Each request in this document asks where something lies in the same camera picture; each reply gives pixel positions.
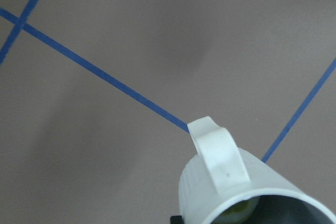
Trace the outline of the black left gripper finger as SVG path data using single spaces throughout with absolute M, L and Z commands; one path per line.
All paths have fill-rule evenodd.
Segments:
M 170 216 L 170 224 L 183 224 L 183 216 L 178 215 L 171 215 Z

